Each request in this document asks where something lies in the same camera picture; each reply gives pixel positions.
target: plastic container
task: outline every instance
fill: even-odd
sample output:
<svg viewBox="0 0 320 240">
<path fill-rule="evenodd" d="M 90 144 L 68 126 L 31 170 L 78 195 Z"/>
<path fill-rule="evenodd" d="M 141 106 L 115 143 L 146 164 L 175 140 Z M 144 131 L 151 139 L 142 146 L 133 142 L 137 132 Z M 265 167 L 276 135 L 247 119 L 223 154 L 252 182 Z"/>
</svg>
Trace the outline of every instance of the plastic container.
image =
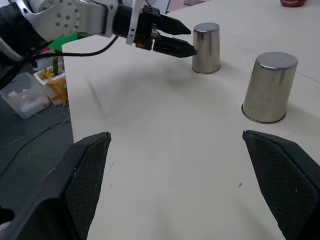
<svg viewBox="0 0 320 240">
<path fill-rule="evenodd" d="M 43 89 L 29 73 L 17 75 L 0 90 L 0 95 L 22 119 L 27 119 L 50 105 Z"/>
<path fill-rule="evenodd" d="M 38 82 L 42 85 L 43 90 L 51 100 L 51 102 L 54 105 L 60 105 L 64 104 L 66 101 L 68 101 L 68 94 L 67 94 L 67 84 L 64 82 L 62 83 L 63 86 L 61 86 L 61 79 L 66 77 L 65 70 L 62 69 L 63 62 L 58 63 L 58 72 L 61 73 L 53 78 L 50 79 L 41 79 L 41 70 L 33 74 L 35 79 L 38 80 Z M 53 67 L 47 67 L 46 70 L 52 70 Z"/>
</svg>

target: gray floor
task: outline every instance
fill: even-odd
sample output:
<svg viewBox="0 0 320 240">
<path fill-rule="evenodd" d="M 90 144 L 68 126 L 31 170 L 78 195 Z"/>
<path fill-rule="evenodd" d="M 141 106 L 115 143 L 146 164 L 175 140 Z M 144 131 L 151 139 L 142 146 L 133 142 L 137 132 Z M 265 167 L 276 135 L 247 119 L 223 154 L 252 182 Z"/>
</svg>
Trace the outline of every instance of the gray floor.
<svg viewBox="0 0 320 240">
<path fill-rule="evenodd" d="M 0 148 L 69 117 L 53 104 L 28 119 L 21 119 L 0 97 Z M 32 141 L 8 166 L 18 149 L 36 135 L 0 149 L 0 206 L 17 211 L 37 183 L 54 168 L 73 143 L 71 123 L 52 128 Z"/>
</svg>

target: upside-down metal cup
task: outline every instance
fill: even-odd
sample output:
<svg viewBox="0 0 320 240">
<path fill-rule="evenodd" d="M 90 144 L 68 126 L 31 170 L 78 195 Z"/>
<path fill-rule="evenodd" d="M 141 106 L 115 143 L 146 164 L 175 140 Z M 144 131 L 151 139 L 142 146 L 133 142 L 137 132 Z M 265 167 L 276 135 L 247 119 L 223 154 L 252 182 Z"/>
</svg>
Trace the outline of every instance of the upside-down metal cup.
<svg viewBox="0 0 320 240">
<path fill-rule="evenodd" d="M 298 59 L 284 52 L 266 52 L 256 58 L 241 107 L 250 120 L 261 124 L 280 122 L 295 78 Z"/>
<path fill-rule="evenodd" d="M 197 74 L 217 72 L 220 69 L 220 26 L 213 22 L 196 25 L 193 45 L 198 53 L 192 57 L 192 70 Z"/>
</svg>

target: clear plastic box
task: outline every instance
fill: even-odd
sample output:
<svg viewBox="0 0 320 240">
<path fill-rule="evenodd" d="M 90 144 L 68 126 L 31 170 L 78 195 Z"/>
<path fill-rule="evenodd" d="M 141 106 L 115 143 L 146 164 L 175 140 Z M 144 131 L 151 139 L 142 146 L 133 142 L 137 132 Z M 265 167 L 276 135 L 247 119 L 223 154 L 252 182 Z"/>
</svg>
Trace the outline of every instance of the clear plastic box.
<svg viewBox="0 0 320 240">
<path fill-rule="evenodd" d="M 0 90 L 1 97 L 21 118 L 27 119 L 50 105 L 38 81 L 29 73 L 17 75 Z"/>
</svg>

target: metal cup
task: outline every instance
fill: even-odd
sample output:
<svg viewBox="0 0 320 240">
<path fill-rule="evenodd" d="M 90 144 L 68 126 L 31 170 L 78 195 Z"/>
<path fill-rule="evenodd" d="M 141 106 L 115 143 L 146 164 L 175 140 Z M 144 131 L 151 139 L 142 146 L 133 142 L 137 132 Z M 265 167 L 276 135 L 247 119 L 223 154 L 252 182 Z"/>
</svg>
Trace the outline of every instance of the metal cup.
<svg viewBox="0 0 320 240">
<path fill-rule="evenodd" d="M 198 24 L 193 29 L 193 45 L 198 53 L 192 57 L 192 70 L 213 74 L 220 69 L 220 26 L 213 22 Z"/>
<path fill-rule="evenodd" d="M 250 120 L 261 124 L 280 122 L 295 78 L 298 59 L 284 52 L 266 52 L 256 58 L 241 107 Z"/>
</svg>

